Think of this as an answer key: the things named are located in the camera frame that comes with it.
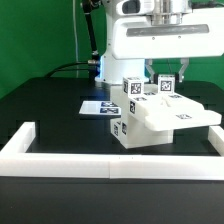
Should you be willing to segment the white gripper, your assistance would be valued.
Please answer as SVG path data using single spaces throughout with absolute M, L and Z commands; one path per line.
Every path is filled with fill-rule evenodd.
M 224 54 L 224 8 L 194 10 L 179 25 L 152 26 L 146 16 L 120 18 L 114 24 L 111 47 L 116 59 L 145 59 L 152 84 L 158 82 L 152 59 L 181 58 L 177 73 L 181 83 L 188 58 Z

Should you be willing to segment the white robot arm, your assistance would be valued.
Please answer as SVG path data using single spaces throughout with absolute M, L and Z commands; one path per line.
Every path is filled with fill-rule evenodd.
M 182 78 L 189 60 L 224 55 L 224 3 L 193 0 L 101 0 L 106 51 L 99 80 L 120 84 L 154 75 L 155 59 L 178 59 Z

